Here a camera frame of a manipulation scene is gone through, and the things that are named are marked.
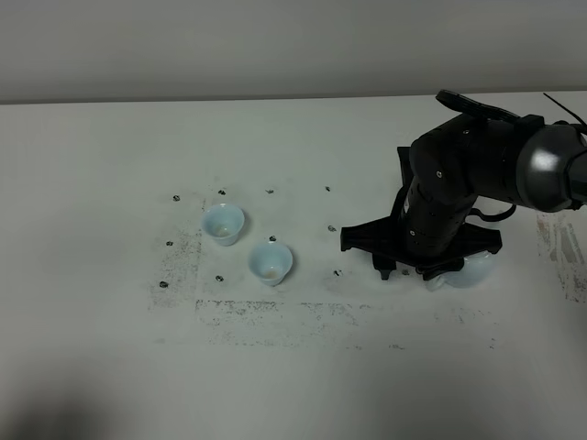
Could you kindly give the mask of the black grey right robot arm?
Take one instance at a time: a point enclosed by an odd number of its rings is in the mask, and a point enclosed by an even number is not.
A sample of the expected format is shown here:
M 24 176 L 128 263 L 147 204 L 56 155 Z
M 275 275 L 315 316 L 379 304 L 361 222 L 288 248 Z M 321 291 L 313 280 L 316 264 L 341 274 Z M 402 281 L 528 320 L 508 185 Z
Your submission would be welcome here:
M 428 281 L 467 257 L 502 247 L 499 222 L 522 206 L 538 212 L 586 204 L 586 130 L 527 115 L 510 122 L 459 115 L 397 149 L 402 187 L 391 213 L 340 232 L 340 247 L 368 252 L 382 279 L 397 264 Z

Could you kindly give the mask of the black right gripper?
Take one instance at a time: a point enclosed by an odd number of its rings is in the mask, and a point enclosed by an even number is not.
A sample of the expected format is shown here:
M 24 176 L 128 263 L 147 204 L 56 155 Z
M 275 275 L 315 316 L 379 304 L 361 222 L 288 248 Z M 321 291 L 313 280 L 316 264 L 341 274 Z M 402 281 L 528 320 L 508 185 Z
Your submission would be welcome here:
M 471 195 L 443 204 L 413 182 L 401 188 L 391 213 L 340 232 L 340 250 L 371 254 L 372 265 L 387 281 L 398 264 L 415 269 L 424 281 L 460 271 L 468 256 L 502 248 L 497 230 L 472 225 L 466 217 L 476 202 Z

